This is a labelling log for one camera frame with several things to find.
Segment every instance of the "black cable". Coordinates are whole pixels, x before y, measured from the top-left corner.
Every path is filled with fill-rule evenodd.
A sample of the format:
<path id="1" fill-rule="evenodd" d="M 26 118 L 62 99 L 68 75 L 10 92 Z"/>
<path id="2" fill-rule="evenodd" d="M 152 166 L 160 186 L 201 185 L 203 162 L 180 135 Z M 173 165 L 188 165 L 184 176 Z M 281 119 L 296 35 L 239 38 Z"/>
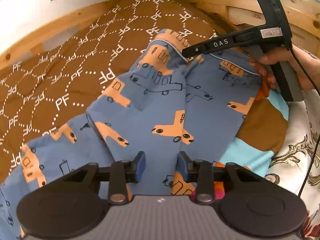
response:
<path id="1" fill-rule="evenodd" d="M 295 53 L 294 53 L 294 51 L 293 51 L 292 45 L 290 46 L 290 51 L 291 51 L 294 59 L 295 59 L 296 62 L 299 64 L 300 68 L 302 69 L 302 71 L 303 71 L 304 74 L 307 76 L 307 78 L 309 79 L 309 81 L 311 82 L 311 84 L 313 85 L 313 87 L 315 88 L 315 90 L 317 91 L 318 95 L 320 96 L 320 91 L 319 91 L 318 87 L 317 87 L 316 84 L 313 82 L 313 80 L 310 78 L 310 76 L 308 75 L 308 73 L 306 72 L 306 70 L 304 69 L 304 67 L 301 65 L 300 61 L 298 60 L 297 56 L 295 55 Z M 316 143 L 316 147 L 315 147 L 315 150 L 314 150 L 313 155 L 312 155 L 312 158 L 311 158 L 310 166 L 309 166 L 309 169 L 308 169 L 308 171 L 307 171 L 306 177 L 305 177 L 305 179 L 304 179 L 304 181 L 303 181 L 303 183 L 302 183 L 302 186 L 301 186 L 301 188 L 300 188 L 298 197 L 301 197 L 301 193 L 302 193 L 302 191 L 303 191 L 303 188 L 304 188 L 305 184 L 306 184 L 307 181 L 308 181 L 308 177 L 309 177 L 309 174 L 310 174 L 310 171 L 311 171 L 313 162 L 315 161 L 315 157 L 316 157 L 316 152 L 317 152 L 317 149 L 318 149 L 319 141 L 320 141 L 320 135 L 318 136 L 318 140 L 317 140 L 317 143 Z"/>

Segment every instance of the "metal screw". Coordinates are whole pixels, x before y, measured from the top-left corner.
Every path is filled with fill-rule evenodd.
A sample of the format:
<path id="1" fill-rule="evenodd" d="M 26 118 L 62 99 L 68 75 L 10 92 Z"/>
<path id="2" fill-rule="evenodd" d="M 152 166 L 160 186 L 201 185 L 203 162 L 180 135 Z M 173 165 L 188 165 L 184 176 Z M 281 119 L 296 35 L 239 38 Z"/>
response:
<path id="1" fill-rule="evenodd" d="M 212 197 L 209 194 L 199 194 L 198 200 L 206 203 L 212 201 Z"/>
<path id="2" fill-rule="evenodd" d="M 122 194 L 113 194 L 111 195 L 110 200 L 116 203 L 121 203 L 125 201 L 125 196 Z"/>

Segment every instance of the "hand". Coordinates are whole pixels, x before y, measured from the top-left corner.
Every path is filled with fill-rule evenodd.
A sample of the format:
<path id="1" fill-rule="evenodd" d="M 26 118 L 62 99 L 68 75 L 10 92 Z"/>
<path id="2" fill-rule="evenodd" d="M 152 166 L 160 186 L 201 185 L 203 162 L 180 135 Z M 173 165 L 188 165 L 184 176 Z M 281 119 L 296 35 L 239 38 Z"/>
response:
<path id="1" fill-rule="evenodd" d="M 293 51 L 310 78 L 313 80 L 316 86 L 320 88 L 320 60 L 311 57 L 307 52 L 303 51 L 297 46 L 293 46 Z M 288 61 L 297 73 L 302 90 L 311 90 L 314 88 L 308 77 L 294 59 L 291 51 L 284 47 L 279 47 L 268 51 L 258 60 L 258 62 L 253 57 L 250 57 L 250 62 L 255 63 L 256 70 L 261 76 L 266 77 L 267 83 L 272 89 L 276 89 L 276 78 L 274 75 L 267 72 L 263 64 L 272 65 L 277 62 L 284 61 Z"/>

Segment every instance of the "wooden bed frame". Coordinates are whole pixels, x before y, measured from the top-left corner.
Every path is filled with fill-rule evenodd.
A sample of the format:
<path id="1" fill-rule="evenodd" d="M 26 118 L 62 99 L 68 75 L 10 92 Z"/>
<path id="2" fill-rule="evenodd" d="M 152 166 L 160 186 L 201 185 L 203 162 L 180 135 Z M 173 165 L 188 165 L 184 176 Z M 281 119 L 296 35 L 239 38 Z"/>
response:
<path id="1" fill-rule="evenodd" d="M 31 51 L 44 51 L 42 42 L 73 26 L 89 26 L 119 0 L 93 4 L 58 18 L 20 39 L 0 54 L 0 69 L 11 65 Z M 257 0 L 187 0 L 208 13 L 218 13 L 231 22 L 260 25 L 264 17 Z M 293 43 L 320 57 L 320 3 L 314 0 L 281 0 L 293 32 Z"/>

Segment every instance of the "folded clothing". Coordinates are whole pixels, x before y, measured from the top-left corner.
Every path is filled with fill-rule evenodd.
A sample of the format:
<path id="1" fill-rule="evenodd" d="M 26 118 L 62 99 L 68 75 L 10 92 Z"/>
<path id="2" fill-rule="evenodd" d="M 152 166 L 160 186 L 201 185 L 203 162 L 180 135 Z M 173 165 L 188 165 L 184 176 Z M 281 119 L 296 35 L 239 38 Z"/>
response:
<path id="1" fill-rule="evenodd" d="M 160 31 L 130 71 L 114 77 L 86 114 L 23 145 L 21 166 L 0 186 L 0 237 L 20 236 L 15 209 L 25 194 L 88 162 L 110 166 L 144 151 L 142 180 L 128 187 L 133 194 L 161 195 L 194 191 L 175 171 L 180 150 L 213 165 L 235 161 L 253 171 L 269 165 L 273 144 L 261 151 L 247 144 L 245 135 L 243 140 L 237 136 L 265 118 L 281 116 L 285 123 L 286 104 L 281 96 L 272 96 L 247 56 L 225 50 L 218 56 L 186 59 L 181 51 L 188 46 L 181 34 Z M 263 100 L 269 105 L 259 106 Z M 270 117 L 261 116 L 263 107 Z M 285 128 L 277 127 L 283 133 Z M 100 197 L 107 197 L 107 189 L 104 183 Z"/>

